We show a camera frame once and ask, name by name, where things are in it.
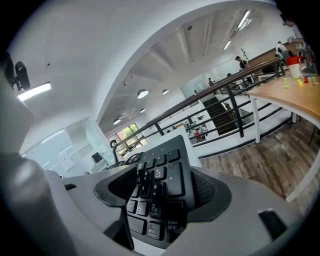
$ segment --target desk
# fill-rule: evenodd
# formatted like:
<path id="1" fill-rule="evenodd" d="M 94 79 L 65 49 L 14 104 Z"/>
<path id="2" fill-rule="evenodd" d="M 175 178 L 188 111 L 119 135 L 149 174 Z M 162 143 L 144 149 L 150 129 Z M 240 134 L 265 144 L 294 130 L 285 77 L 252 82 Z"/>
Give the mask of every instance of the desk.
<path id="1" fill-rule="evenodd" d="M 315 74 L 310 75 L 316 77 L 315 79 L 318 84 L 313 85 L 311 82 L 302 83 L 302 86 L 299 86 L 295 78 L 286 74 L 285 76 L 276 78 L 273 81 L 265 83 L 260 87 L 256 87 L 247 92 L 247 94 L 250 96 L 253 109 L 254 123 L 256 128 L 256 143 L 260 142 L 259 114 L 256 100 L 266 101 L 283 107 L 284 109 L 287 109 L 305 118 L 320 129 L 320 77 Z M 307 185 L 312 181 L 313 177 L 318 172 L 319 167 L 320 151 L 318 152 L 310 170 L 304 176 L 303 180 L 286 198 L 287 202 L 291 202 L 307 187 Z"/>

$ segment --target black keyboard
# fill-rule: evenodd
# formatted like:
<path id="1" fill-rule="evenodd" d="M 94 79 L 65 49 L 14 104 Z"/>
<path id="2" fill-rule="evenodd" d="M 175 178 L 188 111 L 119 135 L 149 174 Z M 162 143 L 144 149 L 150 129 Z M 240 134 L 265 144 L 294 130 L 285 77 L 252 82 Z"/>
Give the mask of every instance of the black keyboard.
<path id="1" fill-rule="evenodd" d="M 126 210 L 131 235 L 167 248 L 187 224 L 195 209 L 190 164 L 182 136 L 142 153 L 136 187 Z"/>

